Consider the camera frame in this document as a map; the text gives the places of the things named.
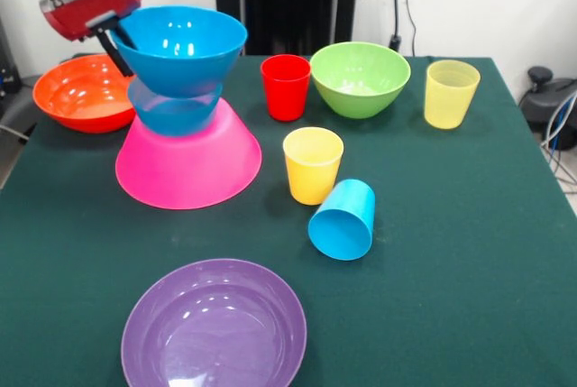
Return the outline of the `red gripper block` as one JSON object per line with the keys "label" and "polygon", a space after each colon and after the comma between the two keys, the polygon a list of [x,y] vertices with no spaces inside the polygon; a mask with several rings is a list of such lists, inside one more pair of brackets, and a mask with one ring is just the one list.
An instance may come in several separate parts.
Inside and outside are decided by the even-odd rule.
{"label": "red gripper block", "polygon": [[106,30],[115,28],[118,41],[125,47],[137,47],[121,24],[115,23],[141,6],[142,0],[42,0],[42,14],[50,26],[69,41],[96,37],[124,77],[132,70],[108,38]]}

